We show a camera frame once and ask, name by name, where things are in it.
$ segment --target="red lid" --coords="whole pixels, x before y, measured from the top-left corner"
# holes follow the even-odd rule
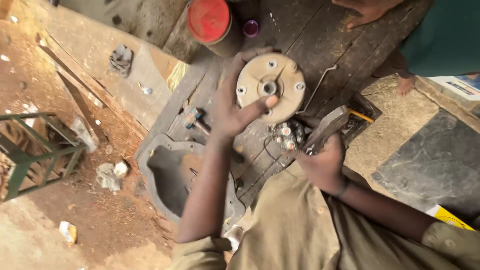
[[[195,0],[188,8],[188,29],[201,42],[220,39],[229,23],[230,11],[225,0]]]

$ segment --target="hand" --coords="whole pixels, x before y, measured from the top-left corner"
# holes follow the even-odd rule
[[[272,47],[251,49],[240,52],[233,63],[216,94],[216,119],[212,133],[233,138],[240,135],[249,124],[262,116],[277,102],[277,96],[262,97],[249,106],[240,109],[237,105],[237,81],[245,64],[253,58],[273,51]]]
[[[307,156],[300,152],[296,159],[314,186],[333,196],[340,193],[345,184],[342,174],[345,146],[339,133],[328,138],[316,156]]]
[[[366,25],[380,19],[387,11],[396,7],[404,0],[332,0],[332,3],[349,9],[355,9],[363,17],[353,19],[348,29]]]

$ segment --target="person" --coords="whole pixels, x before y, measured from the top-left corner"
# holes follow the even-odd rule
[[[405,0],[332,0],[333,4],[358,11],[348,28],[369,24]],[[397,73],[398,95],[415,87],[422,77],[474,75],[480,72],[480,1],[435,0],[420,25],[376,71],[373,78]]]
[[[443,223],[342,173],[340,136],[316,156],[300,153],[261,190],[253,224],[230,262],[221,238],[232,145],[278,98],[236,104],[245,64],[272,48],[239,53],[217,90],[216,119],[188,196],[172,269],[480,269],[480,233]]]

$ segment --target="hammer head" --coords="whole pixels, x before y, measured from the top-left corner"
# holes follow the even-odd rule
[[[187,114],[185,119],[183,119],[182,125],[188,129],[191,129],[195,124],[195,121],[197,121],[197,119],[199,119],[202,115],[203,112],[201,110],[194,108]]]

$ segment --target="shirt sleeve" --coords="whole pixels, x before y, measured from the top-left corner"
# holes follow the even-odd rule
[[[480,232],[435,222],[424,233],[422,244],[442,254],[461,269],[478,269]]]
[[[207,237],[195,242],[177,244],[173,250],[172,266],[175,270],[224,270],[227,263],[223,252],[231,250],[226,238]]]

